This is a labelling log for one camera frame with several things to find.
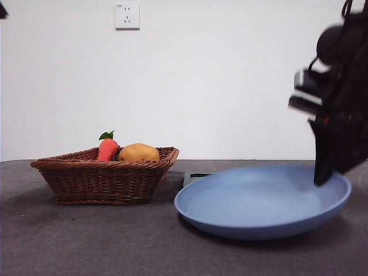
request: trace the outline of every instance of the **gray table surface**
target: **gray table surface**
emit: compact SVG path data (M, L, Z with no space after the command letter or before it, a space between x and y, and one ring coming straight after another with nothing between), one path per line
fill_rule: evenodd
M138 206L59 206L31 160L1 163L1 276L368 275L368 163L346 174L340 214L308 233L246 242L203 233L173 200L190 172L257 163L177 160L155 198Z

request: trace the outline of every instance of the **carrot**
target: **carrot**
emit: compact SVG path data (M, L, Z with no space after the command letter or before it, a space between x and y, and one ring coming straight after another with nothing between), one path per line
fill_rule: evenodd
M99 140L102 140L98 147L97 160L110 161L114 154L117 152L119 146L115 140L113 140L114 131L110 133L104 132Z

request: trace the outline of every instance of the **plastic plate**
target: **plastic plate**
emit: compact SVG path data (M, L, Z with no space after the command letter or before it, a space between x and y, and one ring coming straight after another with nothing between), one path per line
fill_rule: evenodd
M350 181L333 173L322 186L314 167L263 165L203 177L175 197L178 212L196 228L239 240L297 235L335 216L351 193Z

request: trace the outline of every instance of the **toy vegetable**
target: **toy vegetable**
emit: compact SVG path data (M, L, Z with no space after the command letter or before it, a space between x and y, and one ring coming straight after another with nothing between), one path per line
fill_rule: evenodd
M114 131L110 133L104 132L99 140L102 140L98 147L97 160L110 161L111 158L116 154L119 146L115 140L113 140Z

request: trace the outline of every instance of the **wicker basket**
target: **wicker basket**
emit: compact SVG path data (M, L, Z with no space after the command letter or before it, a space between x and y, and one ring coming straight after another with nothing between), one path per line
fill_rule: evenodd
M150 201L175 163L179 150L157 148L160 161L121 162L119 148L112 161L98 161L98 148L41 158L37 168L62 205L136 205Z

